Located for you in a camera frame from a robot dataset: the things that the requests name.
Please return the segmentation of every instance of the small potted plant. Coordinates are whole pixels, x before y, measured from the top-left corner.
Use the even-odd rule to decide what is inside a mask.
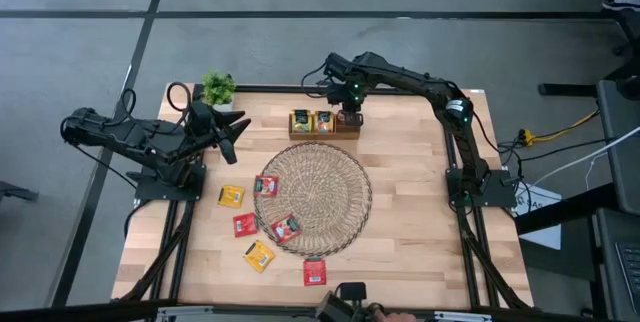
[[[233,92],[236,84],[230,74],[220,75],[217,71],[209,70],[202,76],[202,100],[218,112],[233,111]]]

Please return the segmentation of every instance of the white pot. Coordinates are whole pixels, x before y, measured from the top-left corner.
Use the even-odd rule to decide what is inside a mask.
[[[233,96],[231,96],[231,102],[223,105],[213,105],[211,107],[218,112],[231,112],[233,111]]]

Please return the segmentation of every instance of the round woven mat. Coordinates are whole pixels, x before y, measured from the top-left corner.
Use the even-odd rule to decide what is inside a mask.
[[[293,213],[302,233],[280,245],[304,257],[334,254],[353,242],[371,211],[371,183],[358,161],[324,143],[291,146],[262,171],[278,177],[275,197],[256,197],[258,222],[276,241],[271,224]]]

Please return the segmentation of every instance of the butcher block tabletop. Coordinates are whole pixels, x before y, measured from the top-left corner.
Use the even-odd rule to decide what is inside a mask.
[[[495,143],[487,97],[466,90],[489,138]],[[182,91],[174,101],[186,105]],[[302,93],[236,93],[234,110],[252,122],[235,144],[238,162],[228,165],[218,150],[207,149],[206,182],[195,204],[178,301],[197,304],[317,306],[341,282],[365,282],[369,302],[385,307],[468,308],[460,235],[455,214],[447,207],[444,171],[447,152],[441,124],[429,103],[417,96],[368,96],[362,105],[359,140],[323,141],[355,157],[369,176],[373,206],[362,234],[346,249],[325,258],[327,285],[303,285],[303,258],[284,252],[265,234],[235,238],[232,218],[254,211],[253,182],[278,152],[300,143],[290,141],[288,115],[293,109],[333,110],[325,99]],[[177,121],[180,113],[162,101],[159,118]],[[500,168],[498,154],[473,124],[480,155]],[[219,206],[223,185],[242,186],[241,208]],[[158,254],[168,201],[153,201],[132,218],[113,297],[127,293]],[[497,208],[484,208],[491,257],[518,296],[531,304],[531,292],[515,225]],[[260,240],[275,252],[264,273],[243,254]],[[484,276],[476,264],[481,302],[488,305]],[[160,297],[167,297],[173,270],[169,260]]]

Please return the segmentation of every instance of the green plant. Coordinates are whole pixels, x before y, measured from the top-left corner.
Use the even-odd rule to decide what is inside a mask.
[[[220,75],[218,71],[209,70],[202,76],[204,90],[202,96],[208,105],[227,104],[231,102],[236,84],[230,74]]]

